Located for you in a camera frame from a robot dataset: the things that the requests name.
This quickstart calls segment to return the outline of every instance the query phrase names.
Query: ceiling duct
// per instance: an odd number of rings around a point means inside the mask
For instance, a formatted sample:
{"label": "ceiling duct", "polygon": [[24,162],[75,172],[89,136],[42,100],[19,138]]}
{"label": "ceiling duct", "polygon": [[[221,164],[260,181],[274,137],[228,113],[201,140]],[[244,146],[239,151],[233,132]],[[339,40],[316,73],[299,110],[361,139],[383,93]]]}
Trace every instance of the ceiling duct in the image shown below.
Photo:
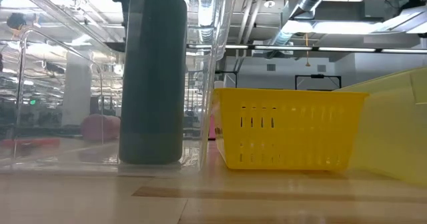
{"label": "ceiling duct", "polygon": [[[290,19],[313,19],[316,7],[323,0],[290,0],[282,12],[282,29],[270,41],[270,45],[285,45],[294,33],[286,30],[286,23]],[[267,53],[267,58],[272,58],[276,51]]]}

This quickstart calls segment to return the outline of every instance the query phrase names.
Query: yellow container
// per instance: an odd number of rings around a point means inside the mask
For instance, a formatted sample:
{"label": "yellow container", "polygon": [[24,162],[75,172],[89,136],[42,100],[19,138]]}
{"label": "yellow container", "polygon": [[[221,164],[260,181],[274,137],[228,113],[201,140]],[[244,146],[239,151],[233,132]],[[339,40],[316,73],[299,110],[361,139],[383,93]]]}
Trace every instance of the yellow container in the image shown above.
{"label": "yellow container", "polygon": [[230,169],[339,171],[368,94],[216,89],[216,142]]}
{"label": "yellow container", "polygon": [[350,167],[427,185],[427,67],[339,91],[370,94]]}

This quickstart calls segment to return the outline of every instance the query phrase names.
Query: wooden floor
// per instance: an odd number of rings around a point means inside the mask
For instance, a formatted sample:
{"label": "wooden floor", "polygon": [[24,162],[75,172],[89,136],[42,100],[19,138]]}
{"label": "wooden floor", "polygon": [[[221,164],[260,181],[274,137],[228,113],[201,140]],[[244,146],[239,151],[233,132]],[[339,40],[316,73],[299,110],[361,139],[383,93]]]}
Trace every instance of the wooden floor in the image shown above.
{"label": "wooden floor", "polygon": [[427,189],[366,173],[231,171],[216,148],[195,177],[1,175],[0,223],[427,223]]}

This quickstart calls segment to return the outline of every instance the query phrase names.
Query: yellow plastic basket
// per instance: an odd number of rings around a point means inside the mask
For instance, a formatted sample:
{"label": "yellow plastic basket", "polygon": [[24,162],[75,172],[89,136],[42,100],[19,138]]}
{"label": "yellow plastic basket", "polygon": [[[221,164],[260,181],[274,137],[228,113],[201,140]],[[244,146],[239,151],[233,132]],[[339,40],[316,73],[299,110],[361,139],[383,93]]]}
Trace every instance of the yellow plastic basket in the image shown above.
{"label": "yellow plastic basket", "polygon": [[216,142],[230,169],[343,170],[367,93],[216,89]]}

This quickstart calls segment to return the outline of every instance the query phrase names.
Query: dark green cylinder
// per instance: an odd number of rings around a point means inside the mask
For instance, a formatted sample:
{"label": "dark green cylinder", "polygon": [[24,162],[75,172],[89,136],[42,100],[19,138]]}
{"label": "dark green cylinder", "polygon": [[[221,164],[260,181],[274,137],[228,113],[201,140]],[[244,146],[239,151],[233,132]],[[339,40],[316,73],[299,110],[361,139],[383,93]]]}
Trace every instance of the dark green cylinder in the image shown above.
{"label": "dark green cylinder", "polygon": [[187,5],[130,0],[119,158],[166,164],[182,155]]}

